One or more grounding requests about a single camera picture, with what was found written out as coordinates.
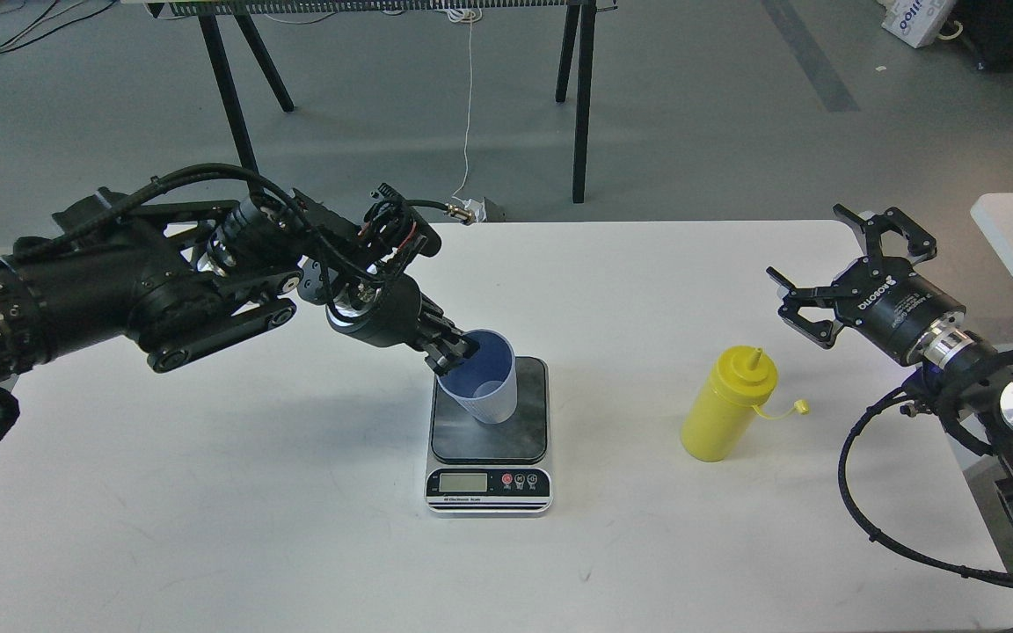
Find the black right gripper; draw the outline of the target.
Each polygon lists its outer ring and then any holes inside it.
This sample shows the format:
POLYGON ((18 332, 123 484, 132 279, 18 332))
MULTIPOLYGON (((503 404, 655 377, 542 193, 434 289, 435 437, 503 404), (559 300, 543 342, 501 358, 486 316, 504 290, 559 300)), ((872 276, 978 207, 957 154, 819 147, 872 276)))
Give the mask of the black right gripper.
POLYGON ((855 233, 862 255, 834 280, 833 286, 801 288, 779 270, 767 267, 765 273, 781 291, 777 314, 820 348, 831 349, 844 325, 898 365, 917 363, 924 348, 921 339, 932 324, 949 319, 961 322, 967 316, 967 306, 913 269, 937 256, 936 238, 897 207, 863 216, 835 204, 833 214, 855 233), (885 255, 883 237, 889 233, 905 240, 904 256, 885 255), (885 270, 875 278, 870 276, 872 269, 885 270), (834 310, 836 319, 805 319, 801 314, 804 308, 834 310))

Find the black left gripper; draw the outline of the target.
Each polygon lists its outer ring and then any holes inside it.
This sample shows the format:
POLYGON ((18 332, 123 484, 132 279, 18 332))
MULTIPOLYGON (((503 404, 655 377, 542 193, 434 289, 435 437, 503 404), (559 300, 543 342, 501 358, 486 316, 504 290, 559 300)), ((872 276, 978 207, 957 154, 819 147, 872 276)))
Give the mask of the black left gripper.
POLYGON ((425 362, 437 377, 446 376, 481 348, 407 275, 398 276, 354 320, 345 309, 338 316, 330 311, 326 316, 334 331, 371 346, 425 350, 425 362))

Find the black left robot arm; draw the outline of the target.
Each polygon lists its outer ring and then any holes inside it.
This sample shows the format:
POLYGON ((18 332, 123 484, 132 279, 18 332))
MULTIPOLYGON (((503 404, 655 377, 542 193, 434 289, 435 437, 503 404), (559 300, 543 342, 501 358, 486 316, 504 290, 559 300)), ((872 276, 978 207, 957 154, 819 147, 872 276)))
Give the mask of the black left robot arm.
POLYGON ((23 237, 0 256, 0 441, 19 417, 9 377, 119 336, 169 372, 281 327, 296 314, 290 293, 322 306, 341 335, 406 345, 438 376, 461 366, 481 346, 406 269, 441 247, 421 208, 470 214, 385 184, 374 197, 353 223, 253 170, 208 162, 57 213, 59 236, 23 237))

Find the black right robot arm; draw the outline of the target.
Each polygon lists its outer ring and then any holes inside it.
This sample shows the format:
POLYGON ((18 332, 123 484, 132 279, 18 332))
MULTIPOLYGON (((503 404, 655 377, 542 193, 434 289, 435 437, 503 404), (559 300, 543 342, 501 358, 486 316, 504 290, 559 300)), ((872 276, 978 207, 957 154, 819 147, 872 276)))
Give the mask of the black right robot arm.
POLYGON ((917 272, 937 243, 911 217, 897 207, 861 216, 836 205, 833 213, 855 232, 860 257, 826 286, 797 286, 769 268, 783 301, 777 313, 821 348, 850 328, 911 367, 903 413, 933 414, 946 436, 1000 462, 1006 476, 995 489, 1013 529, 1013 350, 962 328, 965 305, 917 272))

